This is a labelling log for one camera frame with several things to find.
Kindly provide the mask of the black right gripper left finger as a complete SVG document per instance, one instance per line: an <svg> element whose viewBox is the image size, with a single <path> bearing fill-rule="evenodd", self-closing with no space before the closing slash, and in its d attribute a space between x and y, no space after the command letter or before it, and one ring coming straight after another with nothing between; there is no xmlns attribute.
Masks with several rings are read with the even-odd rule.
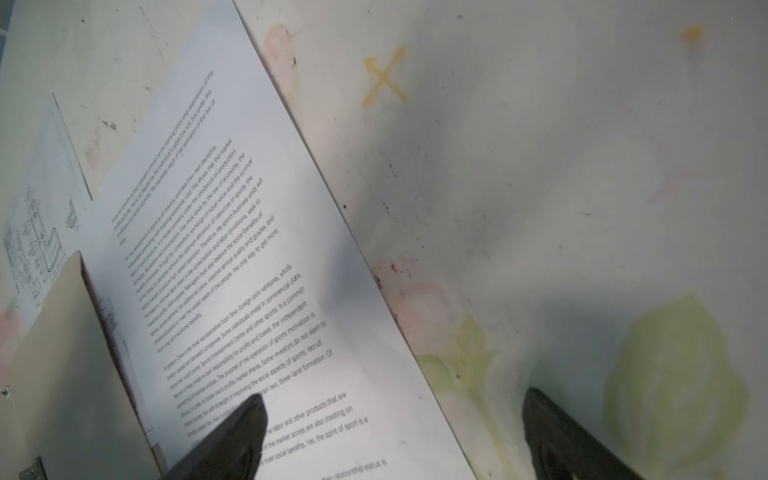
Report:
<svg viewBox="0 0 768 480"><path fill-rule="evenodd" d="M162 479L254 479L267 425L268 415L262 396L250 395Z"/></svg>

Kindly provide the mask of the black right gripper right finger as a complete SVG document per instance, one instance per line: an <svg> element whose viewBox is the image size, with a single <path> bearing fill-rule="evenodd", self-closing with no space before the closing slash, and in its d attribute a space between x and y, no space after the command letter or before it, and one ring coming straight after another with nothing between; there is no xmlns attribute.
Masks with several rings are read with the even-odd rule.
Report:
<svg viewBox="0 0 768 480"><path fill-rule="evenodd" d="M538 480L641 480L541 390L526 391L522 420Z"/></svg>

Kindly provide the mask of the white printed text sheet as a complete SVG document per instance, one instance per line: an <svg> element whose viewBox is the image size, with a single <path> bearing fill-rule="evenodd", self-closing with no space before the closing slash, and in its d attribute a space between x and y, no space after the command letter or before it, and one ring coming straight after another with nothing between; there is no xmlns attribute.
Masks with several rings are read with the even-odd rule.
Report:
<svg viewBox="0 0 768 480"><path fill-rule="evenodd" d="M469 479L231 1L102 184L83 260L149 437L178 465L248 397L260 479Z"/></svg>

